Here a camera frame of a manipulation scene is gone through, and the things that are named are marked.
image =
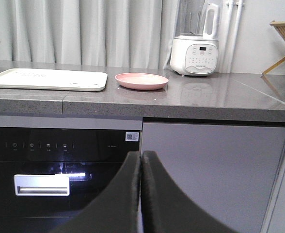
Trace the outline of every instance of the pink plate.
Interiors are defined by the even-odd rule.
[[[143,73],[117,74],[115,79],[121,86],[135,90],[157,90],[168,83],[165,77]]]

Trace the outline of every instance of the dishwasher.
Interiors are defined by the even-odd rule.
[[[0,116],[0,233],[46,233],[79,214],[138,151],[140,119]]]

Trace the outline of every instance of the qr code sticker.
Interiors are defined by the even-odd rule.
[[[138,142],[139,141],[139,132],[126,132],[125,140],[129,142]]]

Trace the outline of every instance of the gray countertop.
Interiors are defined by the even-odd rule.
[[[285,76],[220,74],[185,77],[169,70],[94,67],[0,61],[0,72],[11,68],[43,68],[105,72],[99,92],[0,89],[0,114],[163,117],[181,119],[285,122]],[[116,74],[140,72],[165,76],[156,91],[124,88]]]

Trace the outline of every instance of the white tray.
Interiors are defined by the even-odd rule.
[[[55,69],[9,69],[0,73],[0,88],[101,91],[107,74]]]

